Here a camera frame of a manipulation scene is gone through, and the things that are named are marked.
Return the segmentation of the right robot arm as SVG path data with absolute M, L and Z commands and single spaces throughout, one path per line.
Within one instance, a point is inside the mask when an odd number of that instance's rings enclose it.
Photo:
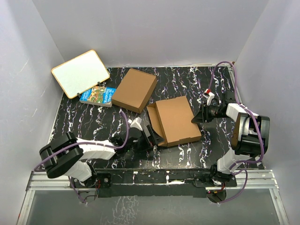
M 191 120 L 192 123 L 211 122 L 216 118 L 231 118 L 235 122 L 228 152 L 209 171 L 193 175 L 195 180 L 220 186 L 230 181 L 241 164 L 254 164 L 262 160 L 268 149 L 270 119 L 237 103 L 233 92 L 225 92 L 220 103 L 209 89 L 203 96 L 206 100 Z

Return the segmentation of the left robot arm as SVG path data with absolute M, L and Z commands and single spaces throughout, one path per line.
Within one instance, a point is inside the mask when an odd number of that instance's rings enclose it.
M 39 154 L 48 178 L 66 175 L 90 188 L 96 185 L 97 173 L 90 163 L 83 160 L 110 160 L 132 148 L 147 150 L 163 141 L 164 138 L 151 125 L 143 128 L 133 122 L 127 132 L 104 141 L 88 141 L 67 132 L 44 146 Z

